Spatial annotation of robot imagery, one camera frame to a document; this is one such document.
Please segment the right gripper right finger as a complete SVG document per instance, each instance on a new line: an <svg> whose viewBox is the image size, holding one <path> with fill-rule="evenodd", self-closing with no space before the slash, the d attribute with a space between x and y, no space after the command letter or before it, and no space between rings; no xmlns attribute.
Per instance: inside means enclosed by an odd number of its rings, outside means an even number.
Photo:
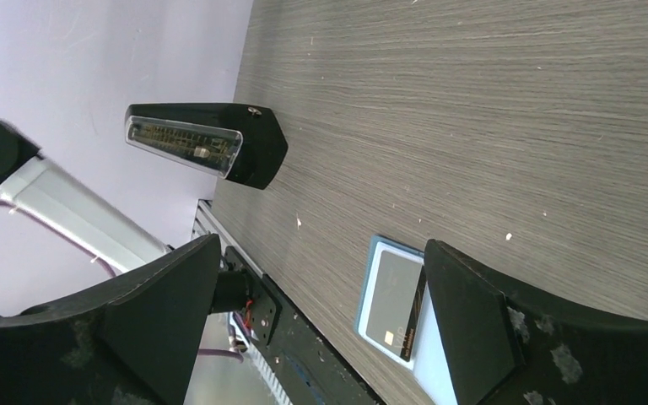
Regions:
<svg viewBox="0 0 648 405"><path fill-rule="evenodd" d="M424 271L460 404L648 404L648 321L581 305L440 240Z"/></svg>

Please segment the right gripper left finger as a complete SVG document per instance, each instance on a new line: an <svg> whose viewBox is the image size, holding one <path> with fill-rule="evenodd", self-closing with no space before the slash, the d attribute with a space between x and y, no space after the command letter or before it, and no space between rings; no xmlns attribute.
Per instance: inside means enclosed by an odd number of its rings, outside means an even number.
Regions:
<svg viewBox="0 0 648 405"><path fill-rule="evenodd" d="M0 404L181 404L219 272L205 235L75 294L0 316Z"/></svg>

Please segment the blue leather card holder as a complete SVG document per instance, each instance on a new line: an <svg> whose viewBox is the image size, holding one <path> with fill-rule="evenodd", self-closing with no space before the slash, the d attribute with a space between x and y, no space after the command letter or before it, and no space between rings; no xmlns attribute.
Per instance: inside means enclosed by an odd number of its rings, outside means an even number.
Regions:
<svg viewBox="0 0 648 405"><path fill-rule="evenodd" d="M422 251L371 238L354 330L408 370L434 403L457 403Z"/></svg>

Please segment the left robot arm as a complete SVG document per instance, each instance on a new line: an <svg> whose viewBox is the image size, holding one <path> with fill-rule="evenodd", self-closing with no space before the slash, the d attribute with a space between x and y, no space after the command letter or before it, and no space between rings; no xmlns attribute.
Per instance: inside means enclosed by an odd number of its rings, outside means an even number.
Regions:
<svg viewBox="0 0 648 405"><path fill-rule="evenodd" d="M112 273L129 272L171 250L2 120L0 205L36 220Z"/></svg>

